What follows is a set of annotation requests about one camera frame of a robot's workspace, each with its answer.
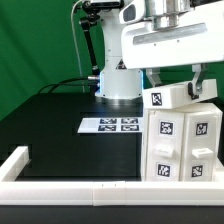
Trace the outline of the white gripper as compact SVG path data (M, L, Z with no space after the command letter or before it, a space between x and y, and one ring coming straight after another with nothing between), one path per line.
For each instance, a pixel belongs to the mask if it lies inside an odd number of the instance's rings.
M208 15L185 14L176 28L153 31L151 22L126 26L121 34L123 60L128 69L149 68L146 76L153 87L162 86L160 69L192 65L193 79L188 83L192 100L202 93L210 62L224 60L224 12Z

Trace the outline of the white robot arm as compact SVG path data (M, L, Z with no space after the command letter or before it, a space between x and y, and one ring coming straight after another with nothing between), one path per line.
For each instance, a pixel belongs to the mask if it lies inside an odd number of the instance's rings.
M133 101L142 97L142 75L160 86L159 70L190 65L189 95L198 97L207 66L224 61L224 0L81 0L83 30L102 23L105 66L97 99Z

